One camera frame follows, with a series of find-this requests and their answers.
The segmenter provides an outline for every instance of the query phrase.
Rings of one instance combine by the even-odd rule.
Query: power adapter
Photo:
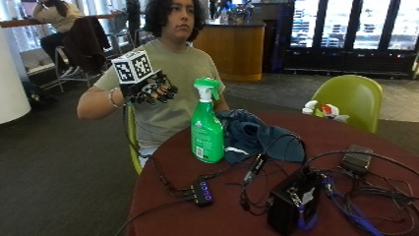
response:
[[[370,169],[372,156],[369,155],[369,153],[373,153],[373,150],[370,148],[357,145],[352,145],[350,150],[362,151],[364,153],[346,153],[342,159],[341,166],[356,174],[365,175],[368,174]]]
[[[321,183],[322,178],[316,172],[298,170],[272,190],[268,223],[281,234],[290,235],[298,227],[304,230],[312,228]]]
[[[193,200],[199,207],[207,207],[212,205],[212,195],[208,183],[203,180],[197,180],[193,183],[188,200]]]

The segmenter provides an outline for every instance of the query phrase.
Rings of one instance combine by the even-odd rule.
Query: green spray bottle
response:
[[[220,99],[217,88],[220,81],[211,78],[196,80],[200,102],[192,119],[193,153],[204,162],[217,163],[224,157],[223,126],[213,113],[212,95]]]

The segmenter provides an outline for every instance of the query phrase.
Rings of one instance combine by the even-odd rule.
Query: wrist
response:
[[[111,90],[111,92],[108,93],[108,101],[111,102],[111,104],[116,107],[116,108],[123,108],[125,107],[125,100],[124,99],[116,99],[117,98],[117,90],[120,88],[114,88]]]

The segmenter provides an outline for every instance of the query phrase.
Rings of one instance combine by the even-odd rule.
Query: black electronic device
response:
[[[197,180],[192,186],[191,200],[195,201],[199,207],[212,205],[212,195],[209,185],[205,181]]]
[[[272,190],[268,223],[281,234],[308,230],[316,223],[321,183],[316,172],[297,171]]]
[[[345,169],[354,172],[356,174],[365,175],[370,168],[372,156],[369,153],[373,153],[373,150],[368,147],[361,147],[357,145],[352,145],[350,150],[358,151],[360,153],[346,153],[341,165]]]
[[[245,175],[245,178],[244,178],[245,185],[249,184],[253,181],[255,177],[260,174],[266,160],[268,160],[268,155],[264,153],[260,153],[257,158],[252,162],[249,171]]]
[[[132,51],[112,60],[124,98],[131,102],[155,105],[175,98],[179,88],[161,70],[153,71],[145,51]]]

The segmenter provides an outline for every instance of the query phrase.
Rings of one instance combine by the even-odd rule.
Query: counter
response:
[[[116,16],[116,14],[107,14],[107,15],[96,15],[99,19],[111,19]],[[14,27],[27,27],[35,25],[43,25],[44,23],[39,22],[36,19],[20,19],[12,21],[2,21],[0,27],[2,28],[14,28]]]
[[[265,23],[209,20],[195,47],[205,51],[219,68],[220,77],[231,81],[262,79]]]

